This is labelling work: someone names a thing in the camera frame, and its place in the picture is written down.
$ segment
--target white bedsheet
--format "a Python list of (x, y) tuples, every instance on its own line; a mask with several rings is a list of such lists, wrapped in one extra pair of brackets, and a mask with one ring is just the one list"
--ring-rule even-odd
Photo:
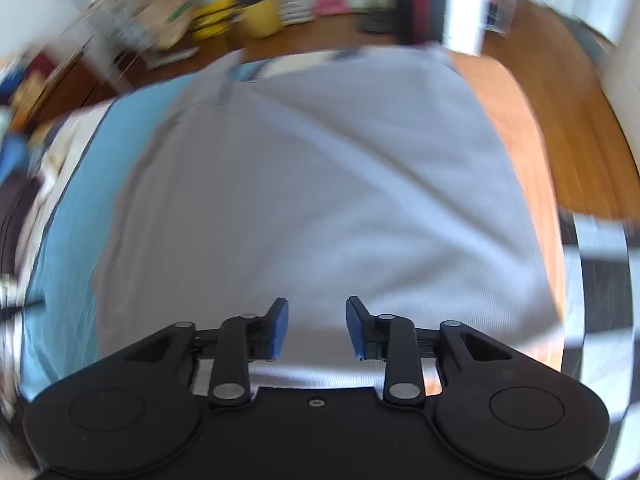
[(378, 384), (382, 364), (354, 357), (350, 295), (511, 345), (556, 327), (508, 154), (439, 53), (229, 83), (235, 62), (199, 76), (123, 190), (94, 274), (104, 354), (178, 320), (264, 313), (277, 296), (289, 331), (277, 362), (252, 365), (254, 386)]

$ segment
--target light blue bedspread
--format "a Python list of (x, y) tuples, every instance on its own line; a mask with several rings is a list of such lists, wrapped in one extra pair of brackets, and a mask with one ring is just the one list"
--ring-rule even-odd
[(20, 390), (29, 400), (98, 359), (91, 276), (106, 241), (114, 200), (154, 129), (194, 75), (150, 86), (108, 111), (45, 232), (26, 313)]

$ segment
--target mattress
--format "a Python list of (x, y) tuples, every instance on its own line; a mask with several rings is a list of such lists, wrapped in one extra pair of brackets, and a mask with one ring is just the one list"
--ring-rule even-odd
[[(239, 66), (235, 77), (245, 80), (268, 76), (341, 55), (321, 52), (255, 62)], [(510, 154), (562, 319), (564, 272), (556, 202), (536, 121), (519, 86), (497, 61), (456, 56), (455, 63)], [(21, 372), (20, 389), (27, 398), (98, 358), (95, 298), (90, 280), (106, 239), (113, 203), (153, 129), (191, 77), (158, 84), (113, 105), (103, 105), (102, 116), (93, 126), (95, 131), (82, 136), (81, 155), (73, 162), (73, 168), (67, 169), (68, 183), (62, 186), (54, 204), (47, 205), (49, 217), (42, 228), (42, 242), (32, 269), (25, 274), (26, 297), (31, 301), (44, 299), (47, 304), (44, 312), (27, 313), (24, 338), (19, 332), (14, 337), (16, 356), (22, 347), (22, 366), (16, 367), (16, 376)], [(76, 121), (90, 113), (96, 111), (76, 113)], [(537, 345), (529, 353), (559, 369), (562, 338)], [(431, 393), (437, 389), (437, 384), (430, 386)]]

